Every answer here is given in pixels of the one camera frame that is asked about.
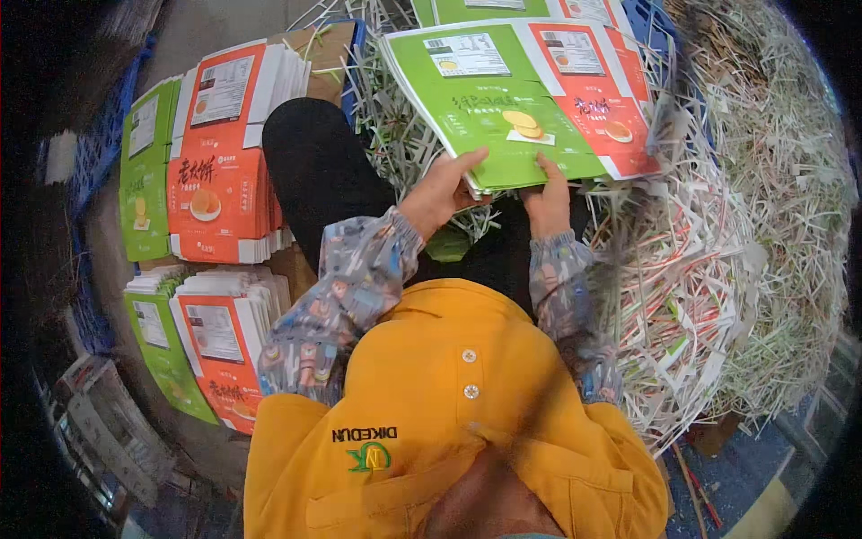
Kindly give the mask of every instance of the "nutrition label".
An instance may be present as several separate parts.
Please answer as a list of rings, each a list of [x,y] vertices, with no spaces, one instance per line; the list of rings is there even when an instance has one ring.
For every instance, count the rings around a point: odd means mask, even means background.
[[[464,0],[468,8],[504,8],[524,11],[524,0]]]
[[[542,32],[541,36],[560,73],[605,74],[602,61],[586,32]]]
[[[455,35],[423,41],[440,75],[510,75],[487,34]]]
[[[128,136],[128,157],[136,155],[153,144],[156,134],[156,113],[159,110],[159,94],[148,99],[132,113],[132,132]]]
[[[133,301],[132,306],[138,317],[138,325],[141,326],[141,336],[144,338],[144,342],[170,350],[171,347],[168,345],[165,335],[165,326],[162,325],[161,318],[159,318],[159,308],[156,304]]]
[[[214,305],[187,305],[191,333],[201,357],[242,363],[230,309]]]
[[[614,26],[604,0],[568,0],[565,6],[569,9],[569,17],[572,19],[586,19],[600,22],[605,26]]]
[[[246,56],[203,70],[191,116],[192,127],[240,117],[253,62],[254,56]]]

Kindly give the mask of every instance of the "blue pallet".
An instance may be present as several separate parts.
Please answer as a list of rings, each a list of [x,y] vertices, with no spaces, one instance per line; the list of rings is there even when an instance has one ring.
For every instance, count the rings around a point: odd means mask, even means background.
[[[72,226],[72,251],[78,265],[78,293],[72,300],[72,314],[78,325],[81,342],[91,354],[106,354],[114,347],[114,332],[108,318],[102,313],[91,283],[93,266],[84,234],[84,217],[93,197],[108,180],[111,167],[120,156],[122,123],[131,110],[134,88],[141,62],[150,55],[154,39],[126,69],[105,98],[92,128],[78,135],[75,149],[75,168],[66,183]]]

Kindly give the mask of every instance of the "yellow shirt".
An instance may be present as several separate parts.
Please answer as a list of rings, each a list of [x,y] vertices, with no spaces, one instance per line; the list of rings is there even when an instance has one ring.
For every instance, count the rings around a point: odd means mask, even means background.
[[[562,389],[515,472],[569,537],[655,539],[667,498],[612,404],[582,405],[553,342],[505,296],[462,279],[411,286],[350,358],[333,408],[261,403],[246,537],[405,537],[489,442],[517,431],[549,376]]]

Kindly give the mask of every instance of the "black pants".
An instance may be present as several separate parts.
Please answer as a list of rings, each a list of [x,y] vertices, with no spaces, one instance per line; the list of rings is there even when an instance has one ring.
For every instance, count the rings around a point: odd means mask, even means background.
[[[323,229],[356,216],[382,216],[395,192],[378,177],[360,138],[335,105],[304,97],[280,105],[266,120],[263,148],[284,219],[311,267],[318,267]],[[527,212],[520,200],[495,202],[501,212],[491,229],[460,262],[441,264],[419,255],[419,269],[408,285],[461,277],[501,292],[532,313],[529,296]],[[582,197],[572,198],[573,228],[586,224]]]

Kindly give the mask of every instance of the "person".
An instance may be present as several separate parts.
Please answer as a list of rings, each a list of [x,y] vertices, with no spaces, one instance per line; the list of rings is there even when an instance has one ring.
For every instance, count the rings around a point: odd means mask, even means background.
[[[319,281],[259,358],[246,537],[659,536],[665,484],[592,330],[554,163],[538,154],[547,184],[435,265],[422,249],[475,204],[463,176],[487,148],[439,157],[400,204],[330,103],[278,107],[263,148]]]

